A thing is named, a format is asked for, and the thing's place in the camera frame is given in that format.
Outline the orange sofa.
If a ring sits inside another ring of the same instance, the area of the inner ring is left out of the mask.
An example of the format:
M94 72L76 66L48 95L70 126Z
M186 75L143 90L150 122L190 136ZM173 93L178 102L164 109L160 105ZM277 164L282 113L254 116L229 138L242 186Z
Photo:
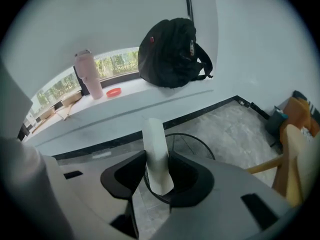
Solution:
M299 130L306 128L313 137L320 131L320 113L316 109L314 113L311 113L310 105L306 100L300 97L290 97L283 112L288 118L279 128L280 142L282 142L287 125L293 125Z

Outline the black wall conduit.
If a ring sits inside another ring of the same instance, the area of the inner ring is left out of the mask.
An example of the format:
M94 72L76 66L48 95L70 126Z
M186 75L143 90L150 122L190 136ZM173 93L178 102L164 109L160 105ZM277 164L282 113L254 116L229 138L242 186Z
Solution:
M194 14L193 14L193 6L192 6L192 0L186 0L186 7L187 7L187 15L188 18L194 22Z

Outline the wooden coffee table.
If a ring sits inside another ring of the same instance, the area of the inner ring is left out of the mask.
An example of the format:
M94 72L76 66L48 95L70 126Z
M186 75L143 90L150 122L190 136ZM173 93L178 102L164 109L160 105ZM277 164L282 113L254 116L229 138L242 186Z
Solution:
M297 127L289 124L283 131L282 140L282 155L246 171L257 174L277 168L272 189L292 207L297 207L309 197L320 176L320 130L307 140Z

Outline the black flat stand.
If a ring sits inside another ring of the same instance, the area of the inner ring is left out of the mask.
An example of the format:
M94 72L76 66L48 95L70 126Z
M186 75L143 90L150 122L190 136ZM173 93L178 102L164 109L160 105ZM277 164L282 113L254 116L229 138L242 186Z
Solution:
M89 93L86 85L84 84L83 80L78 76L78 73L77 73L77 71L76 71L75 66L73 66L73 70L74 70L74 73L75 73L75 75L76 75L77 81L78 81L78 83L79 83L79 85L80 85L81 95L82 95L82 96L88 96L90 93Z

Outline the small pink round dish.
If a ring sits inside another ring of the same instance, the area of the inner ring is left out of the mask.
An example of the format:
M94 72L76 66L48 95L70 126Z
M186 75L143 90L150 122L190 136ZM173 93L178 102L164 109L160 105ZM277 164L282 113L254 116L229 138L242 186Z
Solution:
M106 92L106 96L108 98L113 98L119 96L122 93L122 89L120 87L110 89Z

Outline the black waste bin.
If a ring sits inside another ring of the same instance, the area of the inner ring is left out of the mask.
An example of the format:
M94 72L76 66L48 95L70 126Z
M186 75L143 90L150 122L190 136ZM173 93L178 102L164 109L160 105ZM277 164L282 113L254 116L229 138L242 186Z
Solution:
M180 155L195 156L199 158L207 158L215 160L215 156L209 146L204 143L201 139L187 134L187 133L169 133L165 135L168 151L175 151ZM145 174L143 176L144 183L146 184L148 190L152 193L154 197L165 204L169 204L172 197L176 193L173 188L170 192L165 195L159 195L151 190L148 170L145 169Z

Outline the black backpack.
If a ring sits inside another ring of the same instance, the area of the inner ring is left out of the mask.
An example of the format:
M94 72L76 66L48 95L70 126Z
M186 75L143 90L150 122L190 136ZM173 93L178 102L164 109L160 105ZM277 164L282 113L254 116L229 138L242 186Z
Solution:
M139 76L158 87L175 89L213 78L213 63L197 43L195 25L188 18L154 25L139 46L137 60Z

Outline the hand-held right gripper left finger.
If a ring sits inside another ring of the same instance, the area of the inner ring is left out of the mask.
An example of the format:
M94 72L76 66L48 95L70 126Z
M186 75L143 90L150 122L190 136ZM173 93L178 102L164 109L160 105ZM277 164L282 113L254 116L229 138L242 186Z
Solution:
M99 218L127 237L139 238L133 194L146 170L145 151L62 165L69 185Z

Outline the pink tumbler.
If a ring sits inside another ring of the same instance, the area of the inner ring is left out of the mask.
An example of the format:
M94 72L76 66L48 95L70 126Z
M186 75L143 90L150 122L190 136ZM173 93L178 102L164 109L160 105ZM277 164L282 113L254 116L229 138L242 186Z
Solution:
M103 96L103 89L93 54L89 49L85 49L76 53L74 57L74 66L79 78L86 86L92 98L94 100L100 99Z

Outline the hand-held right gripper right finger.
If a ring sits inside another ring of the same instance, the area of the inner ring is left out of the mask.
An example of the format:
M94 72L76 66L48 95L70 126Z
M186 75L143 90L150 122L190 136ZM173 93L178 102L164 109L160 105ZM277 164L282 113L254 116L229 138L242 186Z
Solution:
M292 221L284 197L244 169L172 152L178 191L159 240L272 240Z

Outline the black and white striped blanket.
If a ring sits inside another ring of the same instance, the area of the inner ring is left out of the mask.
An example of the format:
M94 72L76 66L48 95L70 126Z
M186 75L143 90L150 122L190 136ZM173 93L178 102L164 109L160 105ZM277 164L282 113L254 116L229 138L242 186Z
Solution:
M308 105L309 105L309 111L311 114L311 117L313 119L315 119L315 121L320 124L320 112L317 110L317 108L311 103L311 101L309 99L307 99L307 97L305 97L301 92L294 90L292 93L292 97L298 99L301 98L304 101L307 101Z

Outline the dark storage bin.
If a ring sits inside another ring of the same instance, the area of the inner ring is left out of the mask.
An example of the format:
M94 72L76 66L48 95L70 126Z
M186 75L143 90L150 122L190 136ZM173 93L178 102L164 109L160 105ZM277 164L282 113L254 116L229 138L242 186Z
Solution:
M280 126L289 116L285 114L280 108L274 106L272 115L269 117L265 124L266 131L272 136L278 136Z

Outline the small white box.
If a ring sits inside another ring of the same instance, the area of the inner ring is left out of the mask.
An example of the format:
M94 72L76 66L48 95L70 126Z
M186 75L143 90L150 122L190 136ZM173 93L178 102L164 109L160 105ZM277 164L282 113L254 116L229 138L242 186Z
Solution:
M157 118L145 120L142 138L150 189L164 196L174 188L174 183L169 173L169 152L162 121Z

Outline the window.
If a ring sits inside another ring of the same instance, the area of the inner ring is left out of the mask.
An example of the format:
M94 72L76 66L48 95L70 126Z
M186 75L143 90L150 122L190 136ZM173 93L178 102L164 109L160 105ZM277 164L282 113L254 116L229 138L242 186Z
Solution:
M102 53L94 57L102 88L139 77L138 47L125 48ZM24 125L31 129L33 119L50 107L62 107L62 99L81 91L73 66L55 76L41 87L31 98L32 106L28 113L31 118L24 120Z

